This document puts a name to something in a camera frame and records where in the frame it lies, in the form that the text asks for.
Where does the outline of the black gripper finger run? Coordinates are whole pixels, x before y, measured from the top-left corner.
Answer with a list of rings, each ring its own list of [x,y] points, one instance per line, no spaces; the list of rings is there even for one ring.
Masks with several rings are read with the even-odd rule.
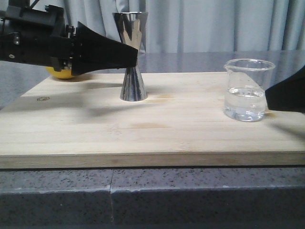
[[[135,67],[138,50],[104,37],[78,22],[74,37],[71,74]]]
[[[269,110],[305,112],[305,71],[299,70],[289,78],[265,91]]]

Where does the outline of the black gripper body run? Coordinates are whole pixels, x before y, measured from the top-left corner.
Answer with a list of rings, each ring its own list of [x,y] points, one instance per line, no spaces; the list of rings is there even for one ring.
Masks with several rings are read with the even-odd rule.
[[[58,72],[71,68],[73,29],[61,7],[47,5],[40,11],[31,4],[9,4],[0,12],[0,59]]]

